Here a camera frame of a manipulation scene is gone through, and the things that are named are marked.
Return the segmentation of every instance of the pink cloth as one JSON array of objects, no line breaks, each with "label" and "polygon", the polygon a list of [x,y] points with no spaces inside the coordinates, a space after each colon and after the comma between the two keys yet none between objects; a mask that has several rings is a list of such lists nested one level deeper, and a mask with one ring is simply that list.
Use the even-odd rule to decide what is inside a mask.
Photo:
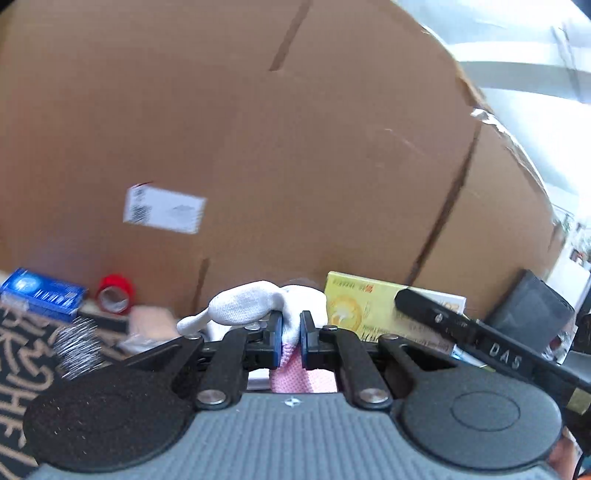
[{"label": "pink cloth", "polygon": [[284,345],[281,366],[270,372],[271,390],[275,393],[336,392],[334,373],[328,370],[305,370],[301,366],[300,346]]}]

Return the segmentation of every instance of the barcode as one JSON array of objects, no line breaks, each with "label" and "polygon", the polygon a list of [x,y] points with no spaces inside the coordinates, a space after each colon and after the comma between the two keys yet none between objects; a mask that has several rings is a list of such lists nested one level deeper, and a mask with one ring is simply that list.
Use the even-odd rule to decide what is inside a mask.
[{"label": "barcode", "polygon": [[150,210],[148,205],[135,205],[131,207],[131,223],[146,223],[150,219]]}]

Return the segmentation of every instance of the black bag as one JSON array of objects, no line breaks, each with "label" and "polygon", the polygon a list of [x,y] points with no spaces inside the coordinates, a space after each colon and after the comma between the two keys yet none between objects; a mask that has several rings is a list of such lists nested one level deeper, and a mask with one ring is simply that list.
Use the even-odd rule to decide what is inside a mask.
[{"label": "black bag", "polygon": [[542,353],[573,318],[574,308],[530,270],[486,318],[485,323]]}]

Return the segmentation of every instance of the metal screw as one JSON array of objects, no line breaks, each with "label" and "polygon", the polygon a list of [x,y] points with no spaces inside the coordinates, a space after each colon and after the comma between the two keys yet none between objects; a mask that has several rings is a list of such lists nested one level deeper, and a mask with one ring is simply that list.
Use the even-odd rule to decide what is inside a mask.
[{"label": "metal screw", "polygon": [[381,388],[366,388],[359,392],[359,398],[367,403],[383,403],[389,399],[388,394]]},{"label": "metal screw", "polygon": [[197,399],[205,405],[218,405],[226,400],[226,394],[221,390],[201,390]]},{"label": "metal screw", "polygon": [[188,338],[189,340],[199,340],[201,338],[201,333],[197,332],[190,335],[185,335],[185,338]]},{"label": "metal screw", "polygon": [[261,329],[261,326],[259,325],[258,322],[252,322],[252,323],[249,323],[248,325],[245,325],[244,328],[246,330],[250,330],[251,332],[256,332],[257,330]]}]

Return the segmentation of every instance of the gray ribbed surface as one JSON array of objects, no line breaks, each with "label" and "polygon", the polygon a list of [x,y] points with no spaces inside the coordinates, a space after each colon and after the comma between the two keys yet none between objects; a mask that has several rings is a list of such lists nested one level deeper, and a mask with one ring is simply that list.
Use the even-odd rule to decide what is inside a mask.
[{"label": "gray ribbed surface", "polygon": [[[290,407],[291,398],[300,403]],[[44,465],[30,480],[464,480],[406,444],[384,414],[341,394],[245,394],[232,408],[202,412],[170,450],[125,471],[83,475]],[[493,476],[556,479],[549,470]]]}]

